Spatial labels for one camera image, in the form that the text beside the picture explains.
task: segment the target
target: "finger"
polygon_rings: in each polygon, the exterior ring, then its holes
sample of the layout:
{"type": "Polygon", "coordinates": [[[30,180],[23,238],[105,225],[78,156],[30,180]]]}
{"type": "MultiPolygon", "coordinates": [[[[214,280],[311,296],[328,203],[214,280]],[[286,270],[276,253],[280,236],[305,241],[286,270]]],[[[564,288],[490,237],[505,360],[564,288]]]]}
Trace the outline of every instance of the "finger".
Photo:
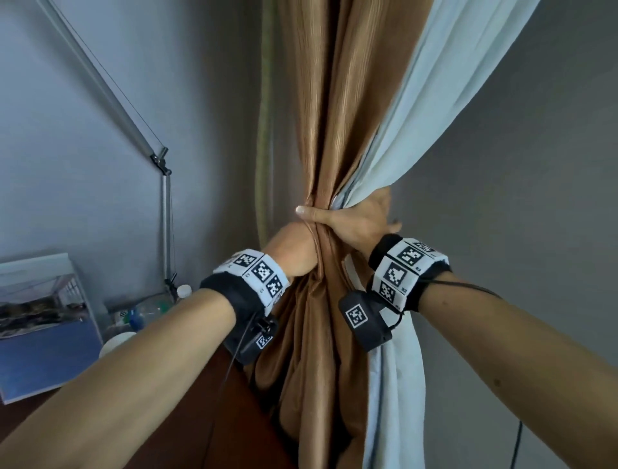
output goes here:
{"type": "Polygon", "coordinates": [[[388,232],[390,234],[398,233],[402,227],[403,227],[403,224],[401,222],[393,222],[390,225],[388,225],[388,232]]]}
{"type": "Polygon", "coordinates": [[[330,210],[316,209],[315,207],[299,205],[296,207],[296,214],[301,220],[306,222],[324,223],[329,226],[332,220],[332,212],[330,210]]]}

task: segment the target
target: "brown table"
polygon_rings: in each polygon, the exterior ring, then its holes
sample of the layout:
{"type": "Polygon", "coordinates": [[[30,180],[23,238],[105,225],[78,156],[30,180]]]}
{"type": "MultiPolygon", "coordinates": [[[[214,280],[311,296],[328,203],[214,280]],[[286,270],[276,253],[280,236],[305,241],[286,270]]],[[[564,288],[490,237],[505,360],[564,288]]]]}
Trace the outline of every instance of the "brown table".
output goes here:
{"type": "MultiPolygon", "coordinates": [[[[127,469],[201,469],[214,401],[229,360],[223,348],[214,354],[184,398],[135,453],[127,469]]],[[[0,441],[53,393],[0,406],[0,441]]],[[[249,390],[245,376],[236,368],[232,368],[218,406],[205,467],[295,467],[249,390]]]]}

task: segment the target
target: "wall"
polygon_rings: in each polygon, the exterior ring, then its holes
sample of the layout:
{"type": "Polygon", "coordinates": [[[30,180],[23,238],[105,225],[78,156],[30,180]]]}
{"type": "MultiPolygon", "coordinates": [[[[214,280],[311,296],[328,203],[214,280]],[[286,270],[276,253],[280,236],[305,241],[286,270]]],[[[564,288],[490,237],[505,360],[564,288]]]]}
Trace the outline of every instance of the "wall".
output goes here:
{"type": "MultiPolygon", "coordinates": [[[[170,148],[176,267],[195,287],[257,243],[260,6],[57,3],[170,148]]],[[[34,0],[0,0],[0,62],[0,261],[66,251],[112,304],[162,290],[160,175],[34,0]]]]}
{"type": "MultiPolygon", "coordinates": [[[[479,94],[394,186],[404,234],[618,365],[618,4],[541,0],[479,94]]],[[[420,317],[427,468],[505,468],[517,420],[420,317]]],[[[564,468],[527,429],[518,468],[564,468]]]]}

